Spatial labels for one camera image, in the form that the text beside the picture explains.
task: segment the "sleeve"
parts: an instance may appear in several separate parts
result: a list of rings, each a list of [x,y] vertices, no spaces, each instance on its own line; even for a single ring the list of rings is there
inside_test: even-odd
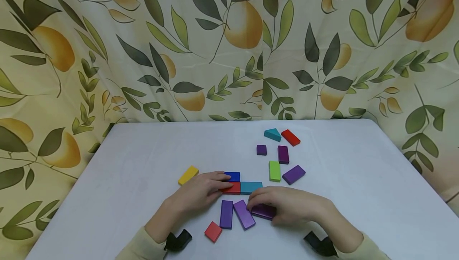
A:
[[[363,233],[362,244],[353,253],[342,253],[336,247],[335,250],[338,258],[343,260],[390,260],[365,233]]]
[[[166,242],[156,243],[142,227],[115,260],[163,260]]]

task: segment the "teal block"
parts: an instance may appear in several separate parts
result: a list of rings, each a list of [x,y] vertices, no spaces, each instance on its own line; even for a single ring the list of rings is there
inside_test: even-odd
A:
[[[282,137],[281,134],[277,131],[276,128],[271,129],[271,130],[266,130],[265,131],[265,137],[268,137],[269,139],[275,140],[276,142],[280,142]]]
[[[241,194],[251,194],[262,187],[262,182],[241,182]]]

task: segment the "blue block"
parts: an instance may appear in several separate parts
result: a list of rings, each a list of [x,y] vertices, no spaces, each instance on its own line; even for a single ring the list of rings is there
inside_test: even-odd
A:
[[[251,194],[262,187],[262,182],[241,182],[241,194]]]
[[[230,179],[226,180],[227,182],[241,182],[240,172],[225,172],[225,174],[231,176]]]
[[[280,142],[282,137],[281,134],[277,131],[277,129],[271,129],[265,131],[265,137],[269,139],[275,140],[276,142]]]

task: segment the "right hand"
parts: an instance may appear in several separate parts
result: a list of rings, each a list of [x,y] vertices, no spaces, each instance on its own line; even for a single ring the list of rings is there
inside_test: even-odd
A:
[[[325,197],[280,186],[255,190],[249,197],[247,208],[251,211],[254,206],[261,203],[277,208],[277,215],[273,218],[272,225],[290,225],[299,221],[318,222],[318,218],[324,211],[334,207],[333,203]]]

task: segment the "curtain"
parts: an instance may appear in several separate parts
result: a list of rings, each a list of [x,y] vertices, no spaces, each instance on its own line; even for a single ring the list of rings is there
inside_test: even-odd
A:
[[[120,122],[372,119],[459,213],[457,3],[0,0],[0,258]]]

